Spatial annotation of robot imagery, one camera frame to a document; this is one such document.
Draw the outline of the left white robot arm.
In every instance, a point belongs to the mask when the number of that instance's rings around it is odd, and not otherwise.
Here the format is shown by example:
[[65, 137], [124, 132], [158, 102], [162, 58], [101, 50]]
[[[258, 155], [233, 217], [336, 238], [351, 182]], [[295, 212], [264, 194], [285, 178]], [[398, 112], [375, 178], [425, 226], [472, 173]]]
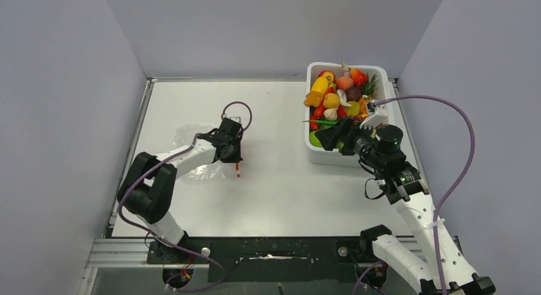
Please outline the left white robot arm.
[[167, 153], [135, 156], [117, 193], [119, 218], [173, 247], [187, 236], [170, 212], [177, 179], [203, 165], [238, 163], [242, 125], [224, 118], [218, 127]]

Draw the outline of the clear zip top bag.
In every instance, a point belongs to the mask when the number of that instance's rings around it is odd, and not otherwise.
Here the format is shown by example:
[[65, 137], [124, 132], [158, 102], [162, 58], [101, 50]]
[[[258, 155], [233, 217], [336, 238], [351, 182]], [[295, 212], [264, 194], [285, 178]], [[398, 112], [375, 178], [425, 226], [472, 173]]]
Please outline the clear zip top bag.
[[225, 181], [241, 177], [239, 163], [214, 162], [216, 149], [210, 142], [196, 136], [217, 129], [218, 123], [192, 123], [182, 125], [175, 131], [173, 154], [192, 147], [187, 153], [171, 161], [177, 168], [177, 178], [187, 184], [200, 184], [209, 181]]

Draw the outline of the green toy vegetable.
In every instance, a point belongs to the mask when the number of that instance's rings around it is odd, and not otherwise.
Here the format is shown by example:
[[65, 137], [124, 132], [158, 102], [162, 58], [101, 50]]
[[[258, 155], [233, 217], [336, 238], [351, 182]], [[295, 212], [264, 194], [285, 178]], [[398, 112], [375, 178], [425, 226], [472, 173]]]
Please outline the green toy vegetable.
[[309, 133], [309, 142], [312, 146], [316, 147], [316, 148], [322, 148], [322, 143], [320, 142], [320, 140], [318, 139], [318, 137], [316, 136], [316, 133], [317, 131], [312, 131]]

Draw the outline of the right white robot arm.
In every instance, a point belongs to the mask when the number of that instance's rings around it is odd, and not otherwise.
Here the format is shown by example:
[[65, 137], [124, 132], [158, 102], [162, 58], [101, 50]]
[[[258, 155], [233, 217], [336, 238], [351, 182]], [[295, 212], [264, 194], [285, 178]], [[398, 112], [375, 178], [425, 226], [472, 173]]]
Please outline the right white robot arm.
[[379, 259], [393, 268], [417, 294], [495, 294], [488, 276], [480, 276], [454, 243], [444, 220], [436, 214], [425, 179], [401, 150], [403, 131], [394, 125], [376, 129], [353, 119], [315, 132], [322, 148], [340, 144], [343, 156], [357, 155], [361, 167], [380, 182], [380, 190], [407, 224], [420, 246], [420, 259], [405, 248], [384, 225], [360, 233], [359, 253], [367, 261]]

